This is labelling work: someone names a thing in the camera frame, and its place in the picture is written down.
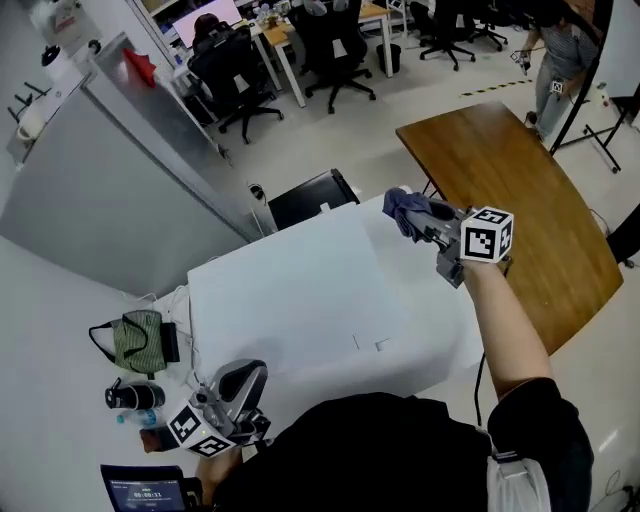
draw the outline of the small screen display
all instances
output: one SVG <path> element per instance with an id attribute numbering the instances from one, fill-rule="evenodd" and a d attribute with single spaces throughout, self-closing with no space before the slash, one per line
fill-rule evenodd
<path id="1" fill-rule="evenodd" d="M 110 480 L 118 508 L 123 512 L 181 512 L 185 510 L 177 480 L 125 482 Z"/>

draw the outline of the red object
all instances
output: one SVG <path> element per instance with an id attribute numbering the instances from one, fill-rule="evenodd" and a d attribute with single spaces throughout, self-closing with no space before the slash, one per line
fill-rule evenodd
<path id="1" fill-rule="evenodd" d="M 155 87 L 156 79 L 153 77 L 153 72 L 156 70 L 156 66 L 151 64 L 149 56 L 138 55 L 129 48 L 125 48 L 123 52 L 125 57 L 129 59 L 129 62 L 133 64 L 133 67 L 136 68 L 140 78 L 142 78 L 149 87 Z"/>

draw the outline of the white table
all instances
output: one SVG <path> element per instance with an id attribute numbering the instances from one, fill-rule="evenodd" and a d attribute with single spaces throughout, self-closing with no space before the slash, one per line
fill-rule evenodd
<path id="1" fill-rule="evenodd" d="M 246 22 L 240 22 L 234 25 L 234 28 L 238 28 L 245 24 Z M 269 76 L 273 81 L 273 85 L 275 85 L 276 90 L 280 91 L 282 90 L 282 85 L 280 85 L 280 80 L 278 80 L 278 75 L 276 74 L 276 70 L 273 69 L 271 60 L 269 59 L 269 56 L 267 55 L 267 51 L 265 50 L 264 44 L 262 44 L 262 39 L 260 38 L 260 34 L 262 34 L 262 28 L 260 28 L 260 25 L 258 25 L 257 23 L 255 23 L 250 28 L 251 28 L 251 40 L 256 45 L 256 48 L 258 49 L 258 53 L 260 54 L 260 57 L 264 61 L 264 65 L 267 67 L 267 71 L 269 72 Z M 187 57 L 185 62 L 183 62 L 177 68 L 174 69 L 173 71 L 174 82 L 186 76 L 188 73 L 190 73 L 188 62 L 191 57 L 193 57 L 193 48 L 189 49 L 189 56 Z"/>
<path id="2" fill-rule="evenodd" d="M 391 78 L 393 76 L 393 69 L 391 65 L 391 33 L 389 29 L 389 10 L 378 7 L 375 4 L 363 6 L 362 10 L 360 11 L 360 18 L 358 20 L 358 23 L 362 24 L 375 22 L 380 23 L 380 29 L 382 31 L 382 44 L 384 45 L 384 62 L 387 72 L 386 74 L 388 78 Z M 287 75 L 287 79 L 289 80 L 289 84 L 291 85 L 291 89 L 293 90 L 293 94 L 298 101 L 298 105 L 300 105 L 300 107 L 306 107 L 307 103 L 304 99 L 304 95 L 302 94 L 295 74 L 291 69 L 289 59 L 287 59 L 287 56 L 284 52 L 284 49 L 291 44 L 288 37 L 286 37 L 286 32 L 283 32 L 283 30 L 281 30 L 281 27 L 278 27 L 277 29 L 265 30 L 264 35 L 267 38 L 269 44 L 276 51 L 276 55 L 278 56 L 280 64 L 282 65 L 282 68 Z"/>
<path id="3" fill-rule="evenodd" d="M 409 312 L 409 325 L 403 336 L 382 352 L 366 352 L 345 361 L 270 377 L 260 401 L 272 421 L 269 436 L 279 434 L 324 400 L 374 391 L 408 396 L 480 360 L 480 332 L 466 288 L 454 290 L 436 273 L 436 247 L 404 238 L 382 213 L 382 202 L 383 196 L 379 196 L 357 208 L 379 266 Z M 178 293 L 181 296 L 173 303 L 173 318 L 184 331 L 189 324 L 188 294 L 184 290 Z M 171 301 L 171 297 L 165 297 L 158 304 Z M 196 347 L 212 342 L 206 336 L 195 340 Z"/>

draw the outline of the human hand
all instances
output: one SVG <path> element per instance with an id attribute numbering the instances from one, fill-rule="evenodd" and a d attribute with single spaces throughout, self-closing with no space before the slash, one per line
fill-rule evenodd
<path id="1" fill-rule="evenodd" d="M 500 274 L 500 270 L 495 263 L 483 263 L 481 261 L 462 260 L 462 266 L 464 268 L 465 280 L 471 278 L 476 281 L 482 280 L 497 273 Z"/>
<path id="2" fill-rule="evenodd" d="M 211 459 L 200 459 L 196 477 L 202 482 L 202 501 L 204 505 L 213 503 L 216 487 L 229 476 L 229 473 L 242 464 L 242 448 L 234 446 Z"/>
<path id="3" fill-rule="evenodd" d="M 562 92 L 558 95 L 561 98 L 568 98 L 571 96 L 571 91 L 574 89 L 574 84 L 569 80 L 568 82 L 562 83 Z"/>

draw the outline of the gray cloth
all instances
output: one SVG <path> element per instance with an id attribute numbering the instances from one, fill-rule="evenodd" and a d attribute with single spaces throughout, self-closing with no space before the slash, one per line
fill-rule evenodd
<path id="1" fill-rule="evenodd" d="M 422 238 L 420 233 L 406 218 L 406 212 L 426 212 L 432 215 L 429 199 L 424 195 L 414 192 L 407 194 L 401 188 L 387 190 L 384 195 L 384 205 L 382 212 L 396 221 L 403 236 L 410 237 L 414 242 Z"/>

